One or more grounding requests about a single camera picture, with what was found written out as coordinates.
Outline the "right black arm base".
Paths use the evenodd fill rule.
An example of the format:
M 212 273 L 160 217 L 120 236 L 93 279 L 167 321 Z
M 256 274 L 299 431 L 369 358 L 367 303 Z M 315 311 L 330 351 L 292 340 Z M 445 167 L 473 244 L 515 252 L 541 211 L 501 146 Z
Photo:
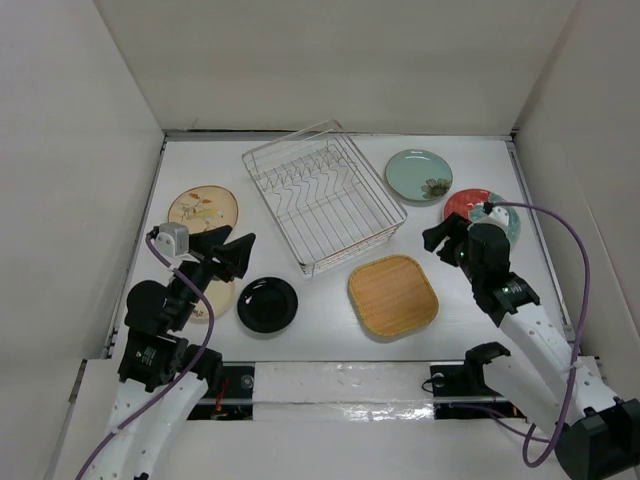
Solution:
M 437 420 L 525 419 L 505 397 L 473 380 L 462 363 L 431 365 L 421 388 L 432 395 Z

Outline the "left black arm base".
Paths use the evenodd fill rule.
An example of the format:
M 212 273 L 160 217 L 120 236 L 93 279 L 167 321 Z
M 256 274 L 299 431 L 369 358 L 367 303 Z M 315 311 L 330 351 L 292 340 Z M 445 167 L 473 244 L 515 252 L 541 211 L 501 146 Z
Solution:
M 189 420 L 244 421 L 253 417 L 254 363 L 226 363 L 221 380 L 188 416 Z

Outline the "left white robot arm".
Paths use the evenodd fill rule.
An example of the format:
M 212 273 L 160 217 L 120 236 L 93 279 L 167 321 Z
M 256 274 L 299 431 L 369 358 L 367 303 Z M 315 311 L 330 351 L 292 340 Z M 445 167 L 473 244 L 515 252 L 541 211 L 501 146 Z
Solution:
M 167 284 L 144 280 L 126 298 L 127 339 L 104 438 L 79 479 L 149 479 L 176 428 L 204 396 L 222 387 L 223 361 L 210 349 L 216 311 L 205 291 L 243 277 L 256 241 L 231 239 L 229 225 L 192 234 L 163 223 L 144 236 L 170 272 Z

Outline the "light green flower plate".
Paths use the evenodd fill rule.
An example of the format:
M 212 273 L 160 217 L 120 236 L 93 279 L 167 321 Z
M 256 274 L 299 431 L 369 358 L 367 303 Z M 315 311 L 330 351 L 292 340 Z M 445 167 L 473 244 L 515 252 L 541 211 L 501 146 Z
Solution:
M 439 155 L 422 149 L 403 150 L 385 167 L 389 187 L 411 202 L 430 203 L 445 196 L 453 184 L 453 172 Z

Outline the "red and teal plate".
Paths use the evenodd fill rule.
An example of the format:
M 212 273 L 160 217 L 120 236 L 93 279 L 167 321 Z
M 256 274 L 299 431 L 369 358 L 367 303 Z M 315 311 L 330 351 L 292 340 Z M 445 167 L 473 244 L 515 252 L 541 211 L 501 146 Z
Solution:
M 485 189 L 471 188 L 454 193 L 446 202 L 443 208 L 442 218 L 446 219 L 451 213 L 456 212 L 467 218 L 472 223 L 483 223 L 483 206 L 488 203 L 496 206 L 496 203 L 503 203 L 505 199 L 500 195 Z M 507 239 L 514 247 L 519 239 L 521 231 L 521 220 L 519 214 L 513 207 L 506 207 L 510 214 L 510 223 L 507 230 L 504 230 Z

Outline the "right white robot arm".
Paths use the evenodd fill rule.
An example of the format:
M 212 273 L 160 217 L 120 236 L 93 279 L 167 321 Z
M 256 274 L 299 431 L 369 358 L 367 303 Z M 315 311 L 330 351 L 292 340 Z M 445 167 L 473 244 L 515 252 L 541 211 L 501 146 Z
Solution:
M 424 248 L 460 268 L 475 303 L 526 356 L 528 372 L 498 342 L 478 345 L 459 365 L 432 368 L 434 393 L 496 394 L 549 437 L 571 479 L 606 479 L 639 464 L 639 402 L 624 400 L 582 360 L 550 322 L 533 288 L 510 265 L 497 225 L 452 213 L 422 233 Z

